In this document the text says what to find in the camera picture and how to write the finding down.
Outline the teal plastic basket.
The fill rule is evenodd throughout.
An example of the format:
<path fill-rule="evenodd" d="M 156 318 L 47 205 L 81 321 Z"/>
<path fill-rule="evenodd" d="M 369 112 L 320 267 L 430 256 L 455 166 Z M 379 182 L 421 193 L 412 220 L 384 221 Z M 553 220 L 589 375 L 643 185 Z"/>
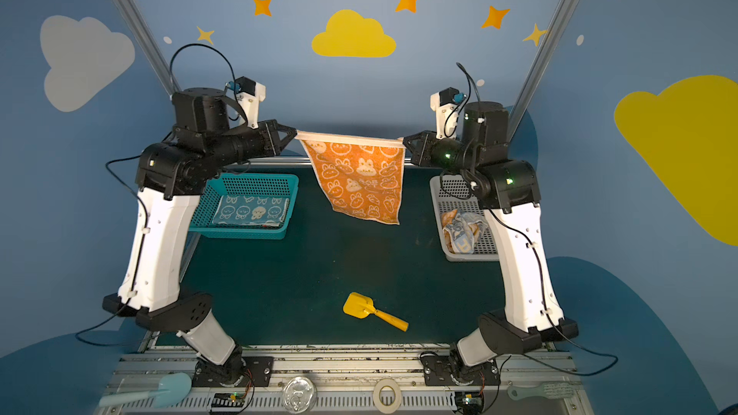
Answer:
<path fill-rule="evenodd" d="M 291 174 L 224 173 L 207 182 L 189 230 L 209 238 L 282 240 L 298 186 Z"/>

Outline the grey plastic basket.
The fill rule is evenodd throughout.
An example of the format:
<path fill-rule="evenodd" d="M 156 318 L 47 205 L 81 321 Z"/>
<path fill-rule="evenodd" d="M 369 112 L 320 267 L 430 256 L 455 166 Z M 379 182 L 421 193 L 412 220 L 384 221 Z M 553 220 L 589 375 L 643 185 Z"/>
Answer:
<path fill-rule="evenodd" d="M 490 226 L 463 178 L 436 176 L 430 179 L 430 189 L 439 240 L 447 261 L 498 261 Z"/>

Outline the orange patterned towel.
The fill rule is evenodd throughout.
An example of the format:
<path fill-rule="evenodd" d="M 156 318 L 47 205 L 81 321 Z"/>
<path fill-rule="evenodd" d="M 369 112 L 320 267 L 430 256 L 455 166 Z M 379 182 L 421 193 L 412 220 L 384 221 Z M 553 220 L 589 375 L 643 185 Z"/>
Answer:
<path fill-rule="evenodd" d="M 406 148 L 399 139 L 299 132 L 318 184 L 332 209 L 398 225 Z"/>

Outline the blue bunny towel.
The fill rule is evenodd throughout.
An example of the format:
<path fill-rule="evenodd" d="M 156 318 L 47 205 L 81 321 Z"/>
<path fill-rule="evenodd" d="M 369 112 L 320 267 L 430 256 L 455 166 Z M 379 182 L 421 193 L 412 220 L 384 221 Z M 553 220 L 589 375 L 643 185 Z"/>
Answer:
<path fill-rule="evenodd" d="M 226 195 L 220 199 L 211 224 L 238 228 L 281 228 L 289 206 L 288 197 Z"/>

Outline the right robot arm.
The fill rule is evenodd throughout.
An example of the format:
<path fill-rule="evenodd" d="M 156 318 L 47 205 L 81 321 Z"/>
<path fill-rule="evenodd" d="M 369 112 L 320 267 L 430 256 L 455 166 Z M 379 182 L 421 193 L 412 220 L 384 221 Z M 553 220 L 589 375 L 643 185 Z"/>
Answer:
<path fill-rule="evenodd" d="M 455 344 L 455 365 L 467 370 L 577 337 L 578 324 L 565 317 L 550 279 L 536 172 L 509 158 L 509 113 L 496 102 L 446 103 L 434 113 L 434 132 L 404 139 L 411 162 L 463 178 L 492 232 L 505 288 L 504 309 L 482 315 L 478 328 Z"/>

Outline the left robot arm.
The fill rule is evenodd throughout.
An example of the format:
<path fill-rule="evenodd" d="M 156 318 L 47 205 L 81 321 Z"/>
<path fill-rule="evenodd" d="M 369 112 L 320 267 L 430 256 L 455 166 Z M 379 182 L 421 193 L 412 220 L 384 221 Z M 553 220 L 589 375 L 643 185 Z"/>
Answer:
<path fill-rule="evenodd" d="M 189 88 L 171 96 L 171 139 L 146 147 L 138 160 L 138 221 L 124 280 L 103 308 L 133 317 L 150 332 L 176 332 L 201 361 L 238 365 L 236 342 L 211 311 L 211 296 L 184 296 L 181 262 L 192 217 L 206 185 L 222 170 L 250 159 L 277 157 L 296 130 L 259 120 L 265 88 L 243 78 L 226 90 Z"/>

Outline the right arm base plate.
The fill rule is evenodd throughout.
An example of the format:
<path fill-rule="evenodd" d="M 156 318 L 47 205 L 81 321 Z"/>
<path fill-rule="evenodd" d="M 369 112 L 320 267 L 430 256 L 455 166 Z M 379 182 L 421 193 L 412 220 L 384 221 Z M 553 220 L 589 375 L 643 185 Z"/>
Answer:
<path fill-rule="evenodd" d="M 466 366 L 455 352 L 438 355 L 422 353 L 419 357 L 426 386 L 487 386 L 501 382 L 495 361 Z"/>

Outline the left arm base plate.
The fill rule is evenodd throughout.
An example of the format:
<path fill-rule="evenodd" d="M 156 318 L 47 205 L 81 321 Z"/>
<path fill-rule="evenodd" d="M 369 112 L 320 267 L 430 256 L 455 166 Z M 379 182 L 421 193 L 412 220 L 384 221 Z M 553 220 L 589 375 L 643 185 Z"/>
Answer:
<path fill-rule="evenodd" d="M 251 383 L 257 388 L 270 384 L 273 357 L 231 357 L 222 366 L 199 359 L 192 377 L 193 387 L 240 388 Z"/>

